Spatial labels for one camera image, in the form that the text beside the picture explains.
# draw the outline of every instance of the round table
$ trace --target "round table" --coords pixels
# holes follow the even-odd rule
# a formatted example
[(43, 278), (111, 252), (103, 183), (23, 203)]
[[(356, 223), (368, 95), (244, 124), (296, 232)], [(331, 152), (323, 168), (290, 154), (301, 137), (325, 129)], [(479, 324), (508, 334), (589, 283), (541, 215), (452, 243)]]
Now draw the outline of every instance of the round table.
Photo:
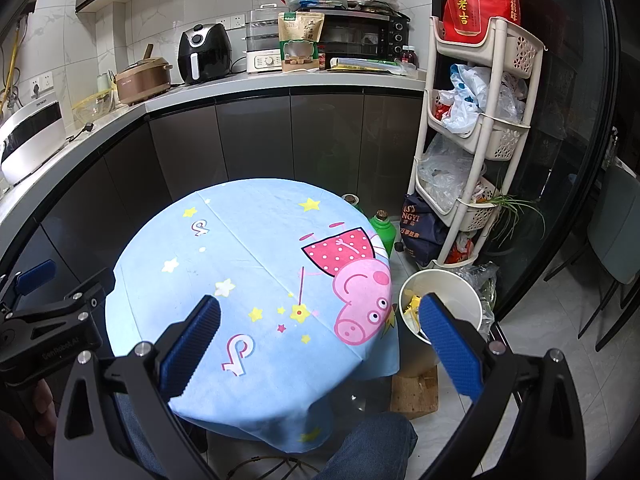
[(380, 237), (355, 208), (309, 184), (252, 179), (178, 200), (114, 269), (114, 354), (154, 342), (205, 294), (220, 328), (170, 401), (208, 430), (305, 452), (331, 434), (327, 395), (347, 377), (398, 371), (398, 327)]

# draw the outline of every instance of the white star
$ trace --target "white star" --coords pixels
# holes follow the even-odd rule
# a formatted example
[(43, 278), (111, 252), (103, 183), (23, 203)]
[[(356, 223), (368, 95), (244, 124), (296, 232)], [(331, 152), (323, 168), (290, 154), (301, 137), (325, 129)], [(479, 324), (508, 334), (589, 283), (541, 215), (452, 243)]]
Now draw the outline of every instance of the white star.
[(229, 292), (236, 288), (236, 286), (231, 283), (231, 279), (227, 278), (224, 282), (216, 283), (216, 292), (214, 296), (224, 296), (225, 298), (229, 297)]
[(174, 272), (175, 267), (180, 265), (178, 263), (178, 258), (174, 258), (173, 260), (169, 260), (164, 263), (164, 267), (162, 268), (162, 272)]

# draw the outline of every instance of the metal screw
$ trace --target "metal screw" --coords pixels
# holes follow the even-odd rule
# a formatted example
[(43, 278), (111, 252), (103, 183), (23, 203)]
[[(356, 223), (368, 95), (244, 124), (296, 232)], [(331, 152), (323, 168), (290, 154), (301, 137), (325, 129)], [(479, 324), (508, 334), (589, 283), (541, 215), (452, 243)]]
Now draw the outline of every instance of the metal screw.
[(78, 354), (78, 362), (81, 365), (87, 364), (90, 360), (91, 360), (91, 352), (89, 352), (88, 350), (82, 350)]
[(142, 343), (138, 343), (133, 351), (138, 357), (143, 357), (151, 352), (152, 348), (153, 346), (149, 341), (143, 341)]
[(564, 359), (564, 354), (560, 349), (552, 348), (551, 350), (549, 350), (549, 357), (551, 357), (551, 360), (553, 362), (559, 363), (560, 361), (562, 361), (562, 359)]
[(507, 351), (507, 347), (502, 341), (491, 341), (489, 343), (489, 350), (494, 355), (502, 355)]

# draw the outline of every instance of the white bucket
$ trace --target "white bucket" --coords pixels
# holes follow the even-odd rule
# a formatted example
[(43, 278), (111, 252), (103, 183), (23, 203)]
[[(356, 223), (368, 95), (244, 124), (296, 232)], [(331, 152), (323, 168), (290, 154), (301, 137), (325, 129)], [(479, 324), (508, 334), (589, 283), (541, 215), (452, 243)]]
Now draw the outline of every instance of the white bucket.
[(400, 337), (400, 371), (404, 377), (418, 377), (433, 368), (440, 360), (431, 343), (421, 334), (415, 334), (406, 325), (402, 311), (416, 295), (423, 297), (435, 292), (440, 301), (456, 319), (468, 321), (476, 330), (482, 323), (480, 298), (465, 280), (447, 270), (425, 269), (410, 276), (400, 289), (396, 317)]

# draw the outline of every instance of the gray chair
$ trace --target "gray chair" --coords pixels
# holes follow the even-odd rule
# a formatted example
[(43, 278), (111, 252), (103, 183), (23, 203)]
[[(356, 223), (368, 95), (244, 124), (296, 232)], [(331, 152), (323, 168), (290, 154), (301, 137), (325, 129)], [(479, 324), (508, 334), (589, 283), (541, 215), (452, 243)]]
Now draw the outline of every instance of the gray chair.
[[(596, 311), (578, 333), (578, 339), (582, 337), (598, 313), (604, 310), (618, 287), (621, 284), (630, 283), (640, 270), (640, 182), (617, 166), (610, 166), (604, 177), (598, 203), (587, 227), (586, 243), (567, 261), (551, 270), (544, 280), (548, 282), (560, 270), (574, 263), (588, 246), (591, 246), (602, 266), (613, 278), (613, 282)], [(638, 309), (639, 290), (640, 280), (621, 302), (620, 306), (622, 308), (626, 306), (626, 310), (615, 325), (598, 341), (596, 351), (600, 351)]]

